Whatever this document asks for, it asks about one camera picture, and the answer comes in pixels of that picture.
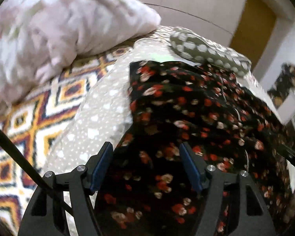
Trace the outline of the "patchwork quilted bedspread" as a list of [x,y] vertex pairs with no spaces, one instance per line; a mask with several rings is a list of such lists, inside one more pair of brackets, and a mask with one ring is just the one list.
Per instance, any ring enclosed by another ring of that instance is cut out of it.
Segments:
[[[119,58],[112,71],[87,94],[73,122],[69,124],[69,127],[62,133],[61,138],[52,149],[46,169],[55,173],[67,173],[75,166],[84,164],[92,155],[98,154],[100,146],[106,141],[111,142],[114,150],[116,149],[124,134],[133,124],[129,98],[129,66],[131,63],[174,61],[186,63],[193,67],[208,63],[193,63],[177,56],[171,48],[169,39],[173,30],[173,27],[160,26],[147,36],[132,42],[130,51]],[[265,102],[278,118],[271,99],[252,73],[249,72],[243,77],[235,74],[235,77],[240,86]],[[281,156],[287,162],[290,187],[295,195],[295,168],[285,156]],[[100,189],[91,196],[94,211],[99,191]],[[284,232],[276,232],[276,235],[295,235],[295,218]]]

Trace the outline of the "brown wooden door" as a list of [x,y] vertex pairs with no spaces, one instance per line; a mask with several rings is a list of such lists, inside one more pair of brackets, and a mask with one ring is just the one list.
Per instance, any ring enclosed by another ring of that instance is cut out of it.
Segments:
[[276,24],[276,14],[262,0],[246,0],[230,48],[245,55],[256,67]]

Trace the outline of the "black floral dress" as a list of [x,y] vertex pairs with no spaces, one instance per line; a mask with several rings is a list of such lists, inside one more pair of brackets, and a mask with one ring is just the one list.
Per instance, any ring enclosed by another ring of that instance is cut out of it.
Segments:
[[189,235],[206,194],[196,193],[179,147],[225,173],[246,169],[264,198],[276,232],[295,218],[287,162],[287,129],[234,73],[208,63],[133,62],[133,124],[117,145],[95,213],[104,235]]

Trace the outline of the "green white patterned pillow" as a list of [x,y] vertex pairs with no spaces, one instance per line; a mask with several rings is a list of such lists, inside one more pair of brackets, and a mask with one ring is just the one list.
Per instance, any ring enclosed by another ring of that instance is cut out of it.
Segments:
[[186,60],[208,62],[239,77],[250,72],[252,63],[249,58],[189,29],[175,27],[169,39],[172,50]]

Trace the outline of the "geometric orange patterned blanket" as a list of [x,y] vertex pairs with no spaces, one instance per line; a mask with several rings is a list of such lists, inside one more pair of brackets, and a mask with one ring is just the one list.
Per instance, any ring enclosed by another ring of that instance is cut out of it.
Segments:
[[[126,45],[76,59],[60,74],[34,88],[0,116],[0,129],[37,172],[56,138],[73,120],[90,89],[129,51]],[[36,184],[0,147],[0,224],[17,235]]]

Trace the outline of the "pink floral comforter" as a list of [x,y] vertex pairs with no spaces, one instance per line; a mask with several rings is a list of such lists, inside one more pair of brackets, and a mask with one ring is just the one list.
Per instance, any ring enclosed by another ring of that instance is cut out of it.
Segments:
[[138,0],[0,0],[0,115],[77,56],[146,35],[160,22]]

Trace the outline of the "white wardrobe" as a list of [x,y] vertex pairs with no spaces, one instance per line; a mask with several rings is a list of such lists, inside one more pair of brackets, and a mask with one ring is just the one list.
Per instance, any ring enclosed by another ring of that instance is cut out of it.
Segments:
[[164,26],[181,26],[229,46],[246,0],[139,0],[155,9]]

